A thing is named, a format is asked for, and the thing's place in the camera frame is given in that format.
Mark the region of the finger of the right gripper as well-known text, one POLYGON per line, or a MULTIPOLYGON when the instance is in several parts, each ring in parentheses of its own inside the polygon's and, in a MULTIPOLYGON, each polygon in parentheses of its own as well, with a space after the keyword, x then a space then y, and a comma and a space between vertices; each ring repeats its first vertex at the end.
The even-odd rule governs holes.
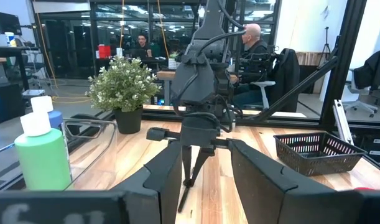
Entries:
POLYGON ((212 149, 200 149, 198 152, 198 156, 195 162, 195 166, 193 168, 193 174, 192 178, 190 179, 190 186, 193 186, 199 173, 200 169, 204 165, 205 161, 209 158, 213 157, 213 150, 212 149))
POLYGON ((190 181, 190 168, 191 168, 192 148, 190 146, 182 146, 182 162, 184 168, 185 179, 184 186, 189 185, 190 181))

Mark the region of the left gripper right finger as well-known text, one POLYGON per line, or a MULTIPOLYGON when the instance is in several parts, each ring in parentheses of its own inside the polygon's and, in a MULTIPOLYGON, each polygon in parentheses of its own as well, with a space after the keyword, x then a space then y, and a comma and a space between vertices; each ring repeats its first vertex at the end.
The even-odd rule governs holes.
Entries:
POLYGON ((240 140, 229 142, 234 182, 249 223, 380 223, 380 190, 337 191, 240 140))

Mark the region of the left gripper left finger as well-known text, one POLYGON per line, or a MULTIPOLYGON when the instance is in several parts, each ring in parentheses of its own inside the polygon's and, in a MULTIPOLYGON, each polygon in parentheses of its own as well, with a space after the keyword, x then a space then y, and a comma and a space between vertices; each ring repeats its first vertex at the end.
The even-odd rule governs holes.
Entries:
POLYGON ((110 190, 0 193, 0 223, 174 223, 182 181, 179 141, 110 190))

